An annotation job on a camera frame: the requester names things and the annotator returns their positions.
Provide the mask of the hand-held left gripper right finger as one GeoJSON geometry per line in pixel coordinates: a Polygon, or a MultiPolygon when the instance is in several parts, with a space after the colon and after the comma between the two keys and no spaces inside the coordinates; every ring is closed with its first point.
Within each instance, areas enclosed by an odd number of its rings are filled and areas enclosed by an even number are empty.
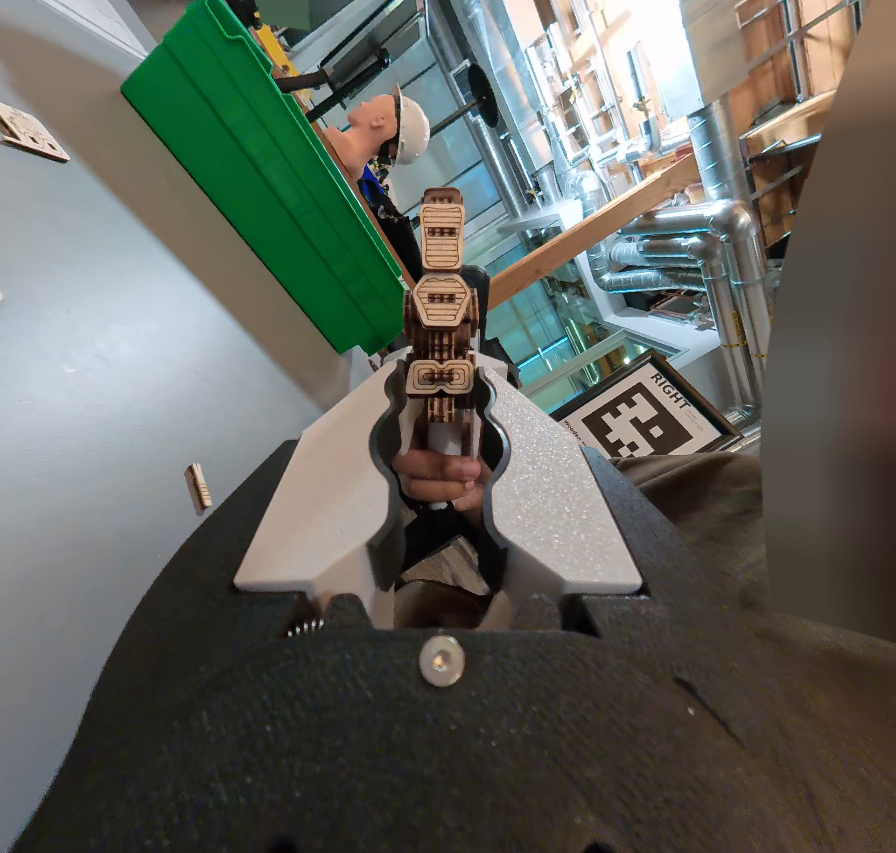
{"type": "Polygon", "coordinates": [[[574,435],[492,367],[477,370],[483,456],[497,461],[483,530],[497,548],[489,585],[513,609],[533,596],[639,591],[643,577],[574,435]]]}

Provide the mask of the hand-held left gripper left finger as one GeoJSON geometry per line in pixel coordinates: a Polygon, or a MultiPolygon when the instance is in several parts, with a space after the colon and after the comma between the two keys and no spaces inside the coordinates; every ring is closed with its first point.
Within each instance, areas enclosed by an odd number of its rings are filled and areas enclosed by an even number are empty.
{"type": "Polygon", "coordinates": [[[300,436],[233,579],[243,592],[306,595],[322,613],[352,594],[374,625],[394,624],[405,556],[399,488],[404,370],[379,370],[300,436]]]}

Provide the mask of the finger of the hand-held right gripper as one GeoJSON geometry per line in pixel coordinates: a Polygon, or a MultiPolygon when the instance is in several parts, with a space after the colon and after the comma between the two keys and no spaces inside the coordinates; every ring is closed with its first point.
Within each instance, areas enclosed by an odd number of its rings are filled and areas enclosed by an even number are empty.
{"type": "Polygon", "coordinates": [[[395,355],[373,375],[378,399],[369,435],[370,451],[407,451],[415,417],[407,395],[407,357],[395,355]]]}
{"type": "Polygon", "coordinates": [[[493,355],[476,355],[474,390],[471,393],[471,408],[469,409],[469,455],[475,458],[478,458],[481,453],[483,433],[483,419],[479,413],[479,399],[485,395],[484,392],[478,391],[479,387],[477,385],[480,380],[479,370],[485,368],[492,370],[502,380],[510,383],[510,367],[505,361],[498,359],[493,355]]]}

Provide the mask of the layered plywood mechanical model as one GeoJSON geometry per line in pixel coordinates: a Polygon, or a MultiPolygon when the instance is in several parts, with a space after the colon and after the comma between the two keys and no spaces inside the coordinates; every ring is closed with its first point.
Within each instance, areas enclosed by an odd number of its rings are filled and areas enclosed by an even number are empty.
{"type": "Polygon", "coordinates": [[[403,305],[403,332],[411,348],[406,393],[423,402],[430,424],[443,425],[472,404],[478,295],[462,276],[465,209],[460,191],[428,189],[419,217],[423,274],[403,305]]]}

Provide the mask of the person's right forearm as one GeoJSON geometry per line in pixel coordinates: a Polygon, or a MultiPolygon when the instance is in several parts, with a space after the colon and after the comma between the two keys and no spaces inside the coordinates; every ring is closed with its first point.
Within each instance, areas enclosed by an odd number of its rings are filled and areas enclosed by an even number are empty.
{"type": "Polygon", "coordinates": [[[894,643],[770,604],[759,460],[730,451],[615,460],[674,524],[745,643],[750,726],[802,851],[895,849],[894,643]]]}

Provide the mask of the grey desk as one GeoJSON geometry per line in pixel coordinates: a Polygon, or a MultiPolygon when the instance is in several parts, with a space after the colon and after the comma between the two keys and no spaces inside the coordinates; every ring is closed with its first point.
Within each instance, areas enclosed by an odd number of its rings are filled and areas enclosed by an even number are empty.
{"type": "Polygon", "coordinates": [[[214,507],[360,384],[119,90],[140,58],[2,0],[1,835],[71,745],[142,595],[214,507]]]}

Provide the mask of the tiny plywood part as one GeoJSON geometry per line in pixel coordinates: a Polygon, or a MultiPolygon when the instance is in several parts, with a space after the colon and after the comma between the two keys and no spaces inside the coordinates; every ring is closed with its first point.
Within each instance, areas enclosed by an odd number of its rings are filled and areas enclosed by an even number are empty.
{"type": "Polygon", "coordinates": [[[196,514],[202,515],[213,506],[202,465],[196,462],[189,464],[184,476],[196,514]]]}

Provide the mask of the long wooden beam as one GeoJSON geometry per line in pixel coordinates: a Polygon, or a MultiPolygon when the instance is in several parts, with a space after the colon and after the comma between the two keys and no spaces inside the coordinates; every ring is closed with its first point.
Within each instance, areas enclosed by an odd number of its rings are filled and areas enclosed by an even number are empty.
{"type": "Polygon", "coordinates": [[[699,182],[698,164],[690,152],[498,273],[490,283],[488,309],[509,301],[611,233],[699,182]]]}

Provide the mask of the framed black-and-white marker sign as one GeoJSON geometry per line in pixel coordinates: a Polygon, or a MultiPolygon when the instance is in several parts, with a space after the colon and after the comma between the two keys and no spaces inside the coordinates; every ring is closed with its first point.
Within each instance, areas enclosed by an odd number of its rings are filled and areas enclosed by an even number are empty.
{"type": "Polygon", "coordinates": [[[742,434],[654,350],[551,417],[607,459],[718,451],[742,434]]]}

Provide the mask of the white hard hat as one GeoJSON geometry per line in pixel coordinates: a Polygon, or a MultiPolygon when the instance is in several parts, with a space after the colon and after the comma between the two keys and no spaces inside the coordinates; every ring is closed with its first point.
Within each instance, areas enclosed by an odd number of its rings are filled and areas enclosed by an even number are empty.
{"type": "Polygon", "coordinates": [[[430,123],[421,106],[406,97],[396,85],[392,91],[395,103],[396,132],[383,148],[389,166],[416,162],[430,141],[430,123]]]}

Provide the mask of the mannequin bust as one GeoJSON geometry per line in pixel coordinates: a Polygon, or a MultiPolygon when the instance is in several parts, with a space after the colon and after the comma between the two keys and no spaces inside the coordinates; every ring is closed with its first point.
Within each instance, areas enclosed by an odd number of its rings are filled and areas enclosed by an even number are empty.
{"type": "Polygon", "coordinates": [[[327,137],[413,283],[423,275],[422,257],[410,220],[393,203],[370,164],[387,167],[384,145],[396,132],[392,92],[358,105],[347,130],[328,128],[327,137]]]}

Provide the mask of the silver ventilation ducts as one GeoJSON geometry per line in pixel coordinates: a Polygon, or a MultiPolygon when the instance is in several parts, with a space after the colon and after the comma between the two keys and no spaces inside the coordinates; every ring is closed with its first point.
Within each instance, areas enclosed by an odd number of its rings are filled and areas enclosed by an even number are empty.
{"type": "Polygon", "coordinates": [[[687,118],[703,202],[646,213],[592,264],[609,294],[695,290],[706,295],[719,336],[736,425],[759,421],[773,294],[764,237],[739,138],[724,94],[687,118]]]}

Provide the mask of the black disc on rod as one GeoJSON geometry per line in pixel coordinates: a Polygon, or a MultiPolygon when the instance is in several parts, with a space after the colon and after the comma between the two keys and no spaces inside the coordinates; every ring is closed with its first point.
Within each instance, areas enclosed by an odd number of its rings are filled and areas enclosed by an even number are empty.
{"type": "Polygon", "coordinates": [[[476,63],[470,63],[467,69],[467,81],[470,98],[463,106],[447,117],[442,125],[448,127],[466,114],[476,112],[487,128],[496,129],[500,120],[500,112],[494,90],[486,72],[476,63]]]}

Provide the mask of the green plastic bin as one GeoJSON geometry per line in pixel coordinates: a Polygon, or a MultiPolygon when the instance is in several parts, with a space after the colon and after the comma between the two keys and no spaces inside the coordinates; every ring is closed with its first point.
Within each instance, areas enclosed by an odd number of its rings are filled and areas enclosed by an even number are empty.
{"type": "Polygon", "coordinates": [[[401,330],[399,265],[273,63],[224,0],[193,0],[120,87],[340,353],[401,330]]]}

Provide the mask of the small plywood part plate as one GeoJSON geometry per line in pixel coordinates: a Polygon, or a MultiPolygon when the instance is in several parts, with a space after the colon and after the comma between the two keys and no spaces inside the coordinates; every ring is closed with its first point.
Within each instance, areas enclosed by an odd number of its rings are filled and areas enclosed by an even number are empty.
{"type": "Polygon", "coordinates": [[[70,156],[34,116],[1,104],[1,140],[4,144],[50,159],[68,163],[70,156]]]}

